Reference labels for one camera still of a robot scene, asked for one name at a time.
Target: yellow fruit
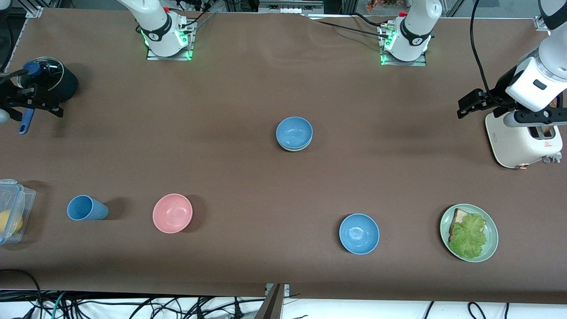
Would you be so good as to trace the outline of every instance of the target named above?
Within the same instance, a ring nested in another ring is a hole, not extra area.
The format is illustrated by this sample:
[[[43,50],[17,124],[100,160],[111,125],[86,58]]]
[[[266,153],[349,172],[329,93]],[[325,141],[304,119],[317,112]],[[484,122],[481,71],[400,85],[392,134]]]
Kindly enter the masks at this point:
[[[7,209],[3,212],[0,213],[0,232],[4,232],[4,230],[6,229],[6,224],[8,224],[8,218],[10,217],[10,211],[11,209]],[[14,233],[18,232],[20,230],[20,228],[22,228],[23,225],[23,220],[20,217],[18,220],[18,223],[16,224],[16,229],[14,230]]]

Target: bread slice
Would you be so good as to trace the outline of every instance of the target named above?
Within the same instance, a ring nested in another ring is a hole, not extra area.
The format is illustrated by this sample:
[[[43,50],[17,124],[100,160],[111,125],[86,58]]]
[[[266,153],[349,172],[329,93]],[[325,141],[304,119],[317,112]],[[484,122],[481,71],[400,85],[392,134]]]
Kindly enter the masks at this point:
[[[453,225],[455,225],[455,223],[462,223],[463,219],[465,217],[467,217],[469,215],[469,213],[467,213],[466,211],[462,210],[462,209],[455,209],[455,216],[453,217],[453,222],[451,223],[451,228],[449,229],[449,233],[451,234],[451,236],[449,237],[449,241],[452,241],[453,239],[455,239],[455,235],[453,234]]]

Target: plastic cup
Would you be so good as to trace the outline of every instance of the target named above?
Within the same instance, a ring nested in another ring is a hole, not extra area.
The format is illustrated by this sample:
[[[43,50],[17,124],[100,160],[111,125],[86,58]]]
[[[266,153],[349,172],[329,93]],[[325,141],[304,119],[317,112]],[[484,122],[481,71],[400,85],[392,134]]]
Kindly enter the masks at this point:
[[[72,220],[102,220],[108,215],[108,207],[88,195],[79,195],[67,205],[67,215]]]

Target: lettuce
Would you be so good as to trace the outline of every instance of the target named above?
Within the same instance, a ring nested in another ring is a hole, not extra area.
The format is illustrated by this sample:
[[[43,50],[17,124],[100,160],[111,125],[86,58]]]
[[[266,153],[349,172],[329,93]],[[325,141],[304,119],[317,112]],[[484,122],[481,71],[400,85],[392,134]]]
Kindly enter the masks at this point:
[[[453,225],[453,240],[449,248],[463,258],[476,258],[483,252],[486,235],[483,233],[486,222],[481,214],[469,214],[462,223]]]

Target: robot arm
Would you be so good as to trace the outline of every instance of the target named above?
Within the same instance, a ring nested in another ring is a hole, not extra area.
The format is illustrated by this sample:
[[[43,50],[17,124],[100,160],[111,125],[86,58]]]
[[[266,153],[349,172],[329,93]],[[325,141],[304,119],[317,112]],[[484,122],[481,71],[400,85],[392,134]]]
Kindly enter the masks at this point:
[[[147,46],[158,56],[175,55],[188,45],[187,18],[166,12],[159,0],[117,0],[134,15]]]
[[[567,89],[567,0],[538,0],[550,36],[504,74],[489,93],[476,89],[459,100],[458,117],[495,108],[508,127],[565,125]]]
[[[398,60],[418,59],[427,50],[431,31],[442,11],[439,0],[414,0],[408,15],[394,20],[394,37],[384,49]]]

